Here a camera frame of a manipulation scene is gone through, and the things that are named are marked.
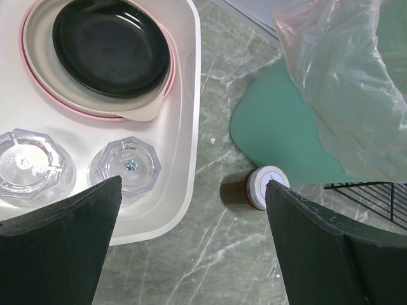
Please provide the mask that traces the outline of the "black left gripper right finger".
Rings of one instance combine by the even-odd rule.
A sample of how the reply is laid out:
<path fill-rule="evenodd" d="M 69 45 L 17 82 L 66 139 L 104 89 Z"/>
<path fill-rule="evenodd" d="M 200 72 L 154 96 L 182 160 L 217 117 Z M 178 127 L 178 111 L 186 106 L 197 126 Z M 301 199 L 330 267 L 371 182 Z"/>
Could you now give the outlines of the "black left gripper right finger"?
<path fill-rule="evenodd" d="M 309 201 L 275 180 L 266 211 L 290 304 L 406 304 L 406 236 Z"/>

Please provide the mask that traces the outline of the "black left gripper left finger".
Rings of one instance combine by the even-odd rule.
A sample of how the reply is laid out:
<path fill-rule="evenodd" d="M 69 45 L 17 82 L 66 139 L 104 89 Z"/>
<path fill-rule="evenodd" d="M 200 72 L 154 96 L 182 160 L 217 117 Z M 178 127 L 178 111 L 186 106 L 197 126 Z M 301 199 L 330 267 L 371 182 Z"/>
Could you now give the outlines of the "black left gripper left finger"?
<path fill-rule="evenodd" d="M 91 304 L 121 189 L 121 177 L 111 177 L 1 221 L 1 304 Z"/>

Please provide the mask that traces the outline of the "clear wine glass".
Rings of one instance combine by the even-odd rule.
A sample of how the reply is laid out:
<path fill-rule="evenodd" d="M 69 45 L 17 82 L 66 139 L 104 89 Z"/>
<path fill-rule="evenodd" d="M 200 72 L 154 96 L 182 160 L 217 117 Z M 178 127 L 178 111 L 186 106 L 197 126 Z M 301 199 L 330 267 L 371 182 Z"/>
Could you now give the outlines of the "clear wine glass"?
<path fill-rule="evenodd" d="M 1 199 L 39 208 L 70 195 L 76 165 L 47 134 L 14 129 L 1 135 Z"/>
<path fill-rule="evenodd" d="M 88 181 L 96 185 L 120 176 L 122 203 L 133 204 L 153 190 L 161 169 L 155 148 L 131 136 L 108 143 L 95 155 Z"/>

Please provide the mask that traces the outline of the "silver lid spice jar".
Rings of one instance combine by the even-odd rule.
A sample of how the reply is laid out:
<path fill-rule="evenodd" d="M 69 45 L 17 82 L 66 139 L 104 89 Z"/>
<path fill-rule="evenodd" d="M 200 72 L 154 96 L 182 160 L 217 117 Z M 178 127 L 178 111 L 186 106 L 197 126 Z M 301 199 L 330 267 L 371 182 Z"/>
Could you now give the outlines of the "silver lid spice jar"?
<path fill-rule="evenodd" d="M 227 175 L 220 185 L 220 197 L 226 206 L 247 206 L 266 210 L 266 189 L 271 180 L 290 188 L 286 174 L 276 166 L 263 166 L 253 170 Z"/>

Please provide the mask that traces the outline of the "black small plate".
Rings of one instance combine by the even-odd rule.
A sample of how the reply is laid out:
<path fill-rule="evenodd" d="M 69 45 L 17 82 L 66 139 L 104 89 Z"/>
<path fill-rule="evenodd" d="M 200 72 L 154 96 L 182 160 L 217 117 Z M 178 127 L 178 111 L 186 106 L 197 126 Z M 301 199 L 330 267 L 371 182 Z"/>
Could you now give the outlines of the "black small plate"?
<path fill-rule="evenodd" d="M 125 1 L 71 1 L 58 13 L 52 40 L 64 69 L 110 97 L 138 97 L 156 88 L 170 67 L 158 24 Z"/>

